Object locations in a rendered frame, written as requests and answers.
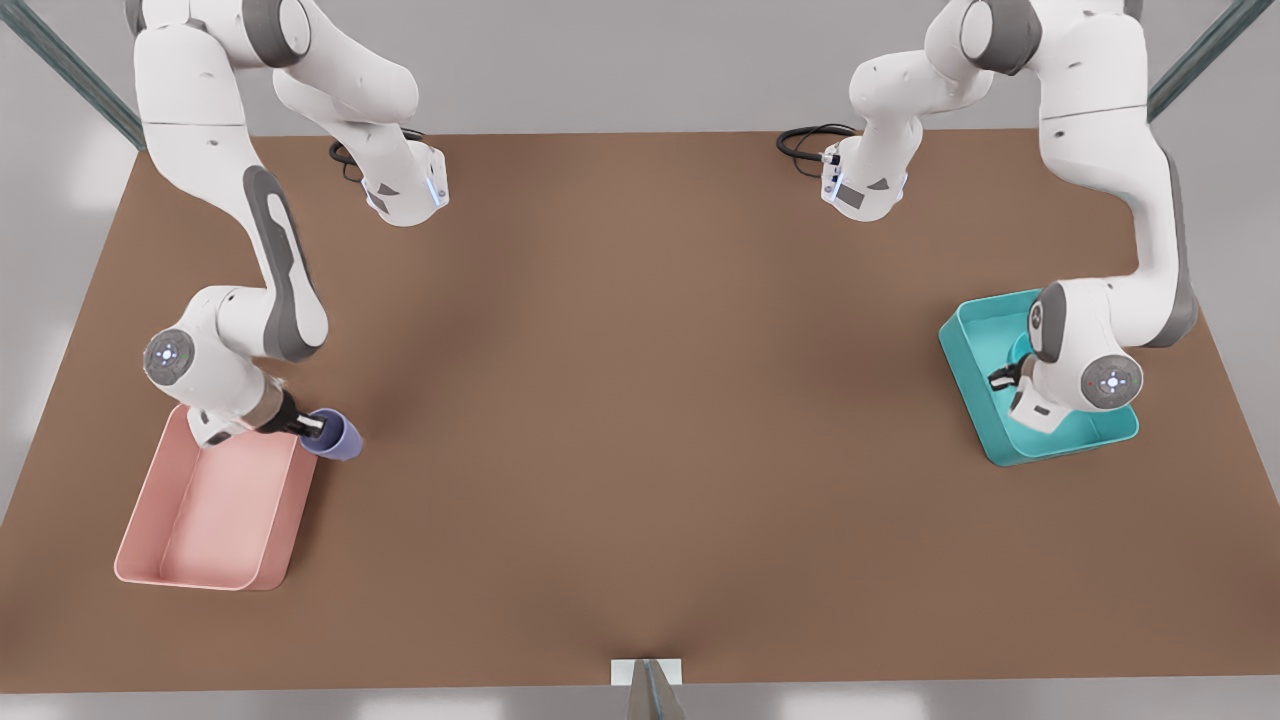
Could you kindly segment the purple cup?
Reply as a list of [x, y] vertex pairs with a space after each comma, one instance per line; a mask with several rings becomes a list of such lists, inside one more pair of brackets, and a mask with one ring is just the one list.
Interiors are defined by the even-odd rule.
[[337, 461], [360, 456], [364, 438], [348, 418], [325, 407], [310, 413], [308, 419], [308, 430], [300, 436], [300, 443], [306, 451]]

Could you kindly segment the teal rectangular box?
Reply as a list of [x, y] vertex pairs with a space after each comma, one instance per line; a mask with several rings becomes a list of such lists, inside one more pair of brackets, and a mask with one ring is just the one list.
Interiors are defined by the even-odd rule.
[[1027, 314], [1039, 293], [1024, 290], [960, 304], [940, 328], [940, 343], [988, 460], [1001, 468], [1092, 451], [1134, 438], [1133, 407], [1070, 413], [1052, 434], [1009, 416], [1014, 392], [993, 392], [989, 373], [1009, 364], [1012, 342], [1027, 332]]

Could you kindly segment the pink rectangular box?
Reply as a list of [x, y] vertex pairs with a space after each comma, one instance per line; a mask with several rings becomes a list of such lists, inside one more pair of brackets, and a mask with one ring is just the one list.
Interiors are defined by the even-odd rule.
[[122, 582], [209, 591], [283, 583], [317, 460], [288, 434], [201, 448], [188, 407], [160, 436], [114, 561]]

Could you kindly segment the silver frame post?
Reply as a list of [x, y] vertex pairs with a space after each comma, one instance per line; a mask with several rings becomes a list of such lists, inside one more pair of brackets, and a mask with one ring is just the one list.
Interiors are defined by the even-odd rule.
[[687, 720], [675, 688], [684, 684], [681, 659], [612, 659], [611, 684], [626, 685], [626, 720]]
[[0, 0], [0, 20], [56, 72], [138, 151], [146, 150], [140, 118], [108, 83], [26, 3]]
[[1165, 113], [1275, 0], [1231, 0], [1231, 4], [1155, 82], [1147, 102], [1147, 122]]

